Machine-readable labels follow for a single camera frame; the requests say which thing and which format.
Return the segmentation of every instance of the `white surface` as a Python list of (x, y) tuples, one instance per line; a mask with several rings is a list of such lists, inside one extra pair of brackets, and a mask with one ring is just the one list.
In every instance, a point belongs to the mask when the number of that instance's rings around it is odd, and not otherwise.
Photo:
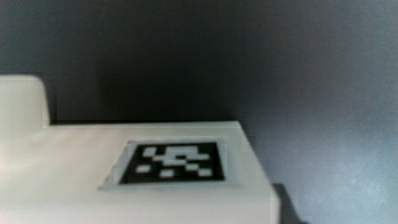
[(0, 140), (17, 138), (48, 126), (40, 80), (28, 75), (0, 76)]
[[(159, 136), (227, 139), (232, 187), (97, 190), (126, 142)], [(277, 224), (279, 200), (236, 122), (51, 127), (0, 144), (0, 160), (0, 223)]]

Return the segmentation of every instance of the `white block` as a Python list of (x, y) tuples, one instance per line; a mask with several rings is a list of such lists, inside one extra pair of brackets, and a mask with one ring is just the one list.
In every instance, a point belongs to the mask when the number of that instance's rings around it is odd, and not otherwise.
[[(117, 185), (127, 141), (206, 139), (223, 141), (223, 181)], [(7, 224), (279, 223), (279, 199), (236, 122), (49, 127), (26, 142), (0, 143), (0, 183)]]
[(24, 137), (48, 126), (46, 93), (28, 75), (0, 76), (0, 141)]
[(0, 223), (279, 223), (238, 122), (46, 127), (42, 94), (37, 79), (0, 78)]

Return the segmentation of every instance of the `gray background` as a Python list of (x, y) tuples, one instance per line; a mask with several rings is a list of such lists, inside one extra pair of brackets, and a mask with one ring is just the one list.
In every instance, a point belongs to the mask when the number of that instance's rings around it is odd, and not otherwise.
[(53, 123), (239, 120), (312, 224), (398, 220), (398, 1), (0, 0), (0, 73)]

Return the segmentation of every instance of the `black and white square pattern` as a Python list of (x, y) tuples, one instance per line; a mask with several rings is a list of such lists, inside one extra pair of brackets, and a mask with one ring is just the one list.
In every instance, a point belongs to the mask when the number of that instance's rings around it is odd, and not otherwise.
[(222, 180), (215, 142), (136, 145), (119, 184)]

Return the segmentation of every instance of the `white box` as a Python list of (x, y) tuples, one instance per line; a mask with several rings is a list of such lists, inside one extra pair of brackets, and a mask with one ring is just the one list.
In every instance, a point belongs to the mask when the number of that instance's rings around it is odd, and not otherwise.
[[(120, 186), (133, 144), (179, 141), (216, 142), (223, 180)], [(277, 224), (279, 198), (238, 122), (49, 126), (0, 142), (0, 223)]]

